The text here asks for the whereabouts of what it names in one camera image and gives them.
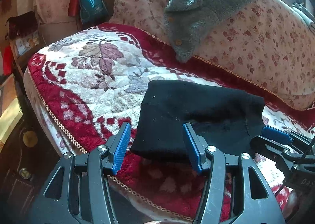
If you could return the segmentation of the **black pants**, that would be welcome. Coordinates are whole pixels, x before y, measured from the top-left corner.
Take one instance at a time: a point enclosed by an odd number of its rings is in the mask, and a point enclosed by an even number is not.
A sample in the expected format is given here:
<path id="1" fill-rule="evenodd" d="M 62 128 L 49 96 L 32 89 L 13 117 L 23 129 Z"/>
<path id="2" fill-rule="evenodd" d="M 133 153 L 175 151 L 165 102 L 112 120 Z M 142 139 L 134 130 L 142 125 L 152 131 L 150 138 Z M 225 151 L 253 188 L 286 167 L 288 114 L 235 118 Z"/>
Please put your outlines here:
<path id="1" fill-rule="evenodd" d="M 179 80 L 153 80 L 140 106 L 131 152 L 162 162 L 188 163 L 183 124 L 223 153 L 255 152 L 250 141 L 261 135 L 264 99 L 245 91 Z"/>

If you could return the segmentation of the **red white floral blanket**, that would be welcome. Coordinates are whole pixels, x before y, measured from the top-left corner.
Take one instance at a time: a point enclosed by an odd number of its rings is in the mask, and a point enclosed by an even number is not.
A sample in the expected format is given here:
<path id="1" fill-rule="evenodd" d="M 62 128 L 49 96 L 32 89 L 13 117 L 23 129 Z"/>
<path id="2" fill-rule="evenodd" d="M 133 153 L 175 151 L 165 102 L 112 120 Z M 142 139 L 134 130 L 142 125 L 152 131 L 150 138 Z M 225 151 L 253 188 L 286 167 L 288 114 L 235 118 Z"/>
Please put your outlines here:
<path id="1" fill-rule="evenodd" d="M 242 89 L 264 98 L 258 118 L 266 125 L 314 136 L 314 109 L 296 110 L 266 88 L 201 57 L 179 63 L 169 45 L 127 25 L 101 24 L 44 47 L 31 57 L 24 84 L 48 133 L 62 138 L 56 150 L 79 155 L 106 142 L 124 122 L 135 137 L 148 84 L 159 80 Z M 131 151 L 108 181 L 141 213 L 179 223 L 192 222 L 204 184 L 190 166 L 152 163 Z"/>

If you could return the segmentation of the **beige floral quilt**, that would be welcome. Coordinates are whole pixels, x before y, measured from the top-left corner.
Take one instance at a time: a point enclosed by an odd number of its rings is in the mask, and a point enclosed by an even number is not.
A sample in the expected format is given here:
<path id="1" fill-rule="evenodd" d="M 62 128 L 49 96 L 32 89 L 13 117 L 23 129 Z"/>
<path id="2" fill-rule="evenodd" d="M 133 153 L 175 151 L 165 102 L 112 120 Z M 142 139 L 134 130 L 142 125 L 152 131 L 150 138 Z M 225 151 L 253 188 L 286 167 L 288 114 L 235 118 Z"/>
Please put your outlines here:
<path id="1" fill-rule="evenodd" d="M 110 21 L 168 41 L 163 9 L 169 0 L 115 0 Z M 314 102 L 314 34 L 281 0 L 254 0 L 211 28 L 197 56 L 275 93 L 304 110 Z"/>

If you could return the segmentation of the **wooden bedside table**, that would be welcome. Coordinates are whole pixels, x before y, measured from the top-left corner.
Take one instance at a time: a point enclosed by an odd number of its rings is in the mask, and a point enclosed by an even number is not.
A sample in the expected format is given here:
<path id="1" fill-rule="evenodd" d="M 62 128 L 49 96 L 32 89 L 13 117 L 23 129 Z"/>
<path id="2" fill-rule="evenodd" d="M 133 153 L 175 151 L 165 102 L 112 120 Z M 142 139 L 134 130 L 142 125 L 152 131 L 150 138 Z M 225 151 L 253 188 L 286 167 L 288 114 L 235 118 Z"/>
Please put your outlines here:
<path id="1" fill-rule="evenodd" d="M 14 75 L 10 75 L 1 84 L 1 118 L 0 118 L 0 144 L 1 150 L 19 120 L 23 117 Z"/>

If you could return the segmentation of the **grey fleece jacket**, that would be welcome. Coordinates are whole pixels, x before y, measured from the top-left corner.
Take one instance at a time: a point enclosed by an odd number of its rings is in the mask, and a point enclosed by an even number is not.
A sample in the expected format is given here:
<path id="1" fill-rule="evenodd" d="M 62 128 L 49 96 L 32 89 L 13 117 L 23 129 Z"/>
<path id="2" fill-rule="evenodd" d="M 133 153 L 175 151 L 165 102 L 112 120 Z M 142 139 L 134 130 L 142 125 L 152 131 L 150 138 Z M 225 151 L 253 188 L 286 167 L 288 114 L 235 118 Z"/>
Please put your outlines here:
<path id="1" fill-rule="evenodd" d="M 179 62 L 187 62 L 214 27 L 254 0 L 169 0 L 164 23 Z"/>

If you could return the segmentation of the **teal packaged bag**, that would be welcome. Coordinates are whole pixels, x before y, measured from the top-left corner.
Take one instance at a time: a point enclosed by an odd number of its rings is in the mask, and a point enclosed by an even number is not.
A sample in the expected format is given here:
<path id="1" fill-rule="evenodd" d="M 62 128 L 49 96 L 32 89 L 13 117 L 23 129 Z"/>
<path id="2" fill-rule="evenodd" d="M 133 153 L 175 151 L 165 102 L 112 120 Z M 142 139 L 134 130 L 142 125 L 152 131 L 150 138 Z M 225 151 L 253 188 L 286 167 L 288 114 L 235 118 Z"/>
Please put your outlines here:
<path id="1" fill-rule="evenodd" d="M 79 0 L 80 18 L 82 24 L 95 24 L 108 16 L 108 10 L 103 0 Z"/>

